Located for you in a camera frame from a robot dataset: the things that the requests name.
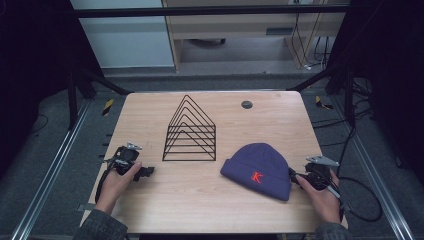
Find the black metal stand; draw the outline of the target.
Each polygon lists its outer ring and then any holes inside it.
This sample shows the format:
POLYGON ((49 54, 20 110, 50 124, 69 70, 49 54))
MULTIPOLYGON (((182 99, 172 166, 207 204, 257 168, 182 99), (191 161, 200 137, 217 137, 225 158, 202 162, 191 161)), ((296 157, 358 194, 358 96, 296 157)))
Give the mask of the black metal stand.
POLYGON ((353 107, 353 67, 350 64, 335 64, 327 67, 325 70, 315 74, 306 81, 287 88, 287 91, 301 92, 308 86, 315 84, 329 77, 330 80, 325 87, 325 91, 330 94, 336 94, 341 88, 344 88, 344 116, 351 127, 355 127, 355 116, 353 107))
POLYGON ((76 90, 79 90, 84 99, 93 99, 96 90, 91 82, 94 81, 103 85, 120 95, 130 94, 129 90, 121 88, 108 81, 104 76, 100 76, 86 69, 76 69, 69 72, 67 76, 67 92, 69 105, 69 130, 72 130, 78 121, 78 107, 76 90))

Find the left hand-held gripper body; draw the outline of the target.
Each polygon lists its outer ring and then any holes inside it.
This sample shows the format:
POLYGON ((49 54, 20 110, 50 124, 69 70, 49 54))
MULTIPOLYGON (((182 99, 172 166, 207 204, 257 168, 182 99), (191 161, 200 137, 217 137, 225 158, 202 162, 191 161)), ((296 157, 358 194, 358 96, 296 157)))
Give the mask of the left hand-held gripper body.
POLYGON ((140 146, 127 143, 126 146, 120 146, 114 155, 106 161, 109 169, 115 169, 119 175, 124 175, 135 164, 139 156, 140 146))

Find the white cabinet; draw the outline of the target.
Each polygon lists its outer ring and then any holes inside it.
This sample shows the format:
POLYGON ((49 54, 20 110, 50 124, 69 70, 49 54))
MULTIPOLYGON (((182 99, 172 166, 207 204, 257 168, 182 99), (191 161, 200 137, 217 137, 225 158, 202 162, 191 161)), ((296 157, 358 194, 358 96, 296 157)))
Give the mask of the white cabinet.
MULTIPOLYGON (((162 7, 161 0, 71 0, 75 10, 162 7)), ((81 18, 102 69, 173 67, 164 17, 81 18)))

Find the aluminium rail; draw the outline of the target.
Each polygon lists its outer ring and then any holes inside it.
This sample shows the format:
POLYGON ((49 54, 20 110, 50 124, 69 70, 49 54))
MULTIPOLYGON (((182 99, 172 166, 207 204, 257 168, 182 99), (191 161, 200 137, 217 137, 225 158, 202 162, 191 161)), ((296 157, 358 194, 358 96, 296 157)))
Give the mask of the aluminium rail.
POLYGON ((11 240, 27 240, 46 201, 50 195, 51 189, 65 163, 68 154, 80 132, 80 129, 86 119, 88 110, 92 101, 83 100, 81 107, 77 112, 77 119, 74 125, 66 132, 58 151, 55 154, 50 167, 48 168, 41 184, 39 185, 29 207, 25 211, 19 224, 16 226, 11 240))
POLYGON ((363 97, 353 98, 356 129, 343 159, 341 175, 365 183, 379 204, 368 195, 354 197, 363 189, 345 181, 346 193, 355 211, 382 216, 375 222, 348 216, 349 227, 358 240, 422 240, 421 207, 423 189, 413 172, 396 165, 395 154, 374 118, 374 111, 363 97))

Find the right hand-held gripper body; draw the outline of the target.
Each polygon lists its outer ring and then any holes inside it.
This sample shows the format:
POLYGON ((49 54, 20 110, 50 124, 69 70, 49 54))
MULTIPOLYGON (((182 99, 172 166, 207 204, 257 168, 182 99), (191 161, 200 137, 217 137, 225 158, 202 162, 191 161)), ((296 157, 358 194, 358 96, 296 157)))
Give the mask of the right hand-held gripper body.
POLYGON ((330 168, 339 167, 340 164, 325 156, 307 157, 308 163, 305 165, 307 172, 306 179, 316 190, 329 190, 336 198, 340 197, 338 187, 333 182, 330 168))

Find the black metal crossbar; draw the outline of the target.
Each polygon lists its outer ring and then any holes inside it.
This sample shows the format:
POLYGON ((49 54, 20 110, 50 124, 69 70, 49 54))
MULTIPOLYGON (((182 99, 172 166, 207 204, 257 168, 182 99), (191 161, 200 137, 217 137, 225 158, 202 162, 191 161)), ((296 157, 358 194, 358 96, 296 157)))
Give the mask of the black metal crossbar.
POLYGON ((78 18, 108 17, 156 17, 156 16, 203 16, 203 15, 249 15, 249 14, 291 14, 291 13, 340 13, 347 12, 350 4, 324 5, 252 5, 252 6, 195 6, 166 8, 125 8, 125 9, 82 9, 73 10, 70 15, 78 18))

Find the yellow black striped tape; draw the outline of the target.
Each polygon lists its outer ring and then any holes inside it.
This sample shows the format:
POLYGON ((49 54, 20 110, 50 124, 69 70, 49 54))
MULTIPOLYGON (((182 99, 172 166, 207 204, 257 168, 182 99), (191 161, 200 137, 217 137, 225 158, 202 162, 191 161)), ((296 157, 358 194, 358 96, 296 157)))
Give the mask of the yellow black striped tape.
POLYGON ((315 96, 315 105, 323 109, 333 109, 331 104, 324 104, 319 96, 315 96))
POLYGON ((114 99, 108 99, 105 103, 105 106, 102 111, 102 116, 107 116, 110 112, 110 109, 114 103, 114 99))

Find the person's right hand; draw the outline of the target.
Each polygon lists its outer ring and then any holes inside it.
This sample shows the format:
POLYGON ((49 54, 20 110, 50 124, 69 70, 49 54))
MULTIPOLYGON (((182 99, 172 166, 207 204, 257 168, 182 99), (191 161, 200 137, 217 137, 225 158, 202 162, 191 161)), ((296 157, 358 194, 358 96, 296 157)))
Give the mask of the person's right hand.
POLYGON ((340 202, 329 190, 316 190, 306 180, 300 187, 306 192, 312 206, 323 222, 341 223, 340 202))

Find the purple knit beanie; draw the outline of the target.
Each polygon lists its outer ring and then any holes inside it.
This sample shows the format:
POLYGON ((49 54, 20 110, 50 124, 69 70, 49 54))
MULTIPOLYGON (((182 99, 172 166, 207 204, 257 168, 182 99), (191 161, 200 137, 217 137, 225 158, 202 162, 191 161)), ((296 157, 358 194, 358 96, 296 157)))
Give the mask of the purple knit beanie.
POLYGON ((224 162, 220 173, 260 194, 289 200, 291 180, 287 161, 267 143, 243 146, 224 162))

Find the person's left hand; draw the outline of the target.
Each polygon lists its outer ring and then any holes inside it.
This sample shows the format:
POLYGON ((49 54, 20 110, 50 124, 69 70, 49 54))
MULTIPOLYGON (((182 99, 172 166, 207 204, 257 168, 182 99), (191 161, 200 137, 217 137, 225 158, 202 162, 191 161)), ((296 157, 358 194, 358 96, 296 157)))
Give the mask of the person's left hand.
POLYGON ((103 182, 95 209, 110 215, 117 200, 124 193, 141 167, 142 163, 136 162, 124 175, 119 175, 115 170, 111 170, 103 182))

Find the black wire file rack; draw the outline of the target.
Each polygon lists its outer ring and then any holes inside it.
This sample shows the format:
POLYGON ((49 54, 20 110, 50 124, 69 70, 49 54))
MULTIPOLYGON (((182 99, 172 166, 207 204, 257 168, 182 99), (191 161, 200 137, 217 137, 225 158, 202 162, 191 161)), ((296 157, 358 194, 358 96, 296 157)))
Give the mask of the black wire file rack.
POLYGON ((216 160, 216 125, 189 95, 182 98, 168 124, 162 160, 216 160))

